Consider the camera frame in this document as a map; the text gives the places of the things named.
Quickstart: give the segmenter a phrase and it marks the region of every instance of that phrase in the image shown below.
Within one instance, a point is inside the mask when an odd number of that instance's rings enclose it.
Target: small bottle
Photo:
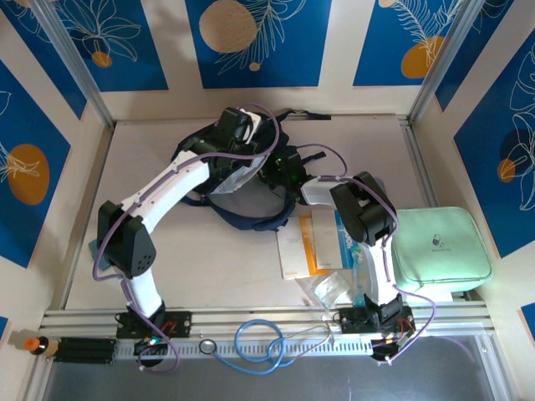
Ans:
[[[58,345],[57,341],[48,340],[46,337],[30,337],[24,341],[23,347],[32,355],[51,357],[58,351]]]

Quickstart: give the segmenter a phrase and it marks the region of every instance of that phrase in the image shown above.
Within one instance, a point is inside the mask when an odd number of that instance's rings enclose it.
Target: white tabletop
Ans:
[[[124,307],[125,299],[115,280],[95,282],[91,276],[93,262],[87,244],[96,237],[97,211],[103,202],[119,203],[145,186],[169,164],[182,138],[210,123],[197,119],[117,125],[67,309]],[[329,145],[346,159],[350,174],[367,170],[382,179],[396,208],[427,207],[395,116],[289,120],[283,128],[290,135],[290,144]],[[319,150],[302,151],[310,155]],[[328,155],[307,165],[307,170],[314,175],[339,174],[341,165],[336,157]],[[253,205],[259,197],[249,188],[245,195],[233,195],[232,199]],[[303,213],[306,210],[302,207],[294,212]],[[157,252],[155,281],[168,307],[309,304],[296,282],[282,279],[274,232],[239,231],[211,209],[179,204],[160,221],[151,237]]]

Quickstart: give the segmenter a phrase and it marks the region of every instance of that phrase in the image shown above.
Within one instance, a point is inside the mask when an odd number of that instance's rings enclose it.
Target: blue cable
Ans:
[[[250,326],[254,326],[254,325],[268,326],[268,327],[272,328],[278,335],[278,338],[275,338],[273,341],[271,341],[270,344],[269,344],[269,347],[267,347],[267,353],[266,353],[265,357],[259,357],[259,358],[249,357],[246,354],[244,354],[242,352],[242,350],[240,349],[240,336],[242,335],[243,331],[246,328],[248,328]],[[251,363],[270,362],[272,364],[272,366],[270,368],[267,368],[266,370],[247,369],[247,368],[238,366],[238,365],[228,361],[227,359],[225,359],[224,357],[219,355],[217,353],[217,351],[215,351],[213,353],[213,355],[217,359],[219,359],[221,362],[225,363],[228,367],[236,369],[239,372],[247,373],[247,374],[256,374],[257,376],[262,376],[264,374],[271,373],[276,368],[284,368],[284,367],[286,367],[288,365],[291,365],[293,363],[293,361],[295,360],[295,359],[290,359],[289,361],[283,362],[284,341],[285,340],[286,340],[286,338],[283,336],[283,333],[281,332],[280,328],[278,328],[278,326],[274,322],[270,322],[269,320],[263,320],[263,319],[254,319],[254,320],[250,320],[249,322],[243,323],[240,326],[240,328],[237,329],[236,335],[234,336],[234,347],[236,347],[237,354],[243,360],[245,360],[247,362],[251,362]],[[275,348],[275,346],[277,346],[279,344],[280,344],[280,347],[281,347],[280,353],[277,356],[277,358],[274,358],[273,357],[273,349]]]

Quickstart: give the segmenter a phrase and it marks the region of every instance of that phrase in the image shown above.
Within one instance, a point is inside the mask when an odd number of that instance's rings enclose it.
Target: mint green pouch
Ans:
[[[393,239],[400,289],[468,291],[492,278],[493,267],[470,213],[459,207],[400,210]]]

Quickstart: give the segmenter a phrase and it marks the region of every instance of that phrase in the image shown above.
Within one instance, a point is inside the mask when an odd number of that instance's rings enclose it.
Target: orange cap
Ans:
[[[32,352],[35,351],[37,348],[39,348],[39,339],[35,337],[26,338],[26,341],[24,341],[24,349],[26,351]]]

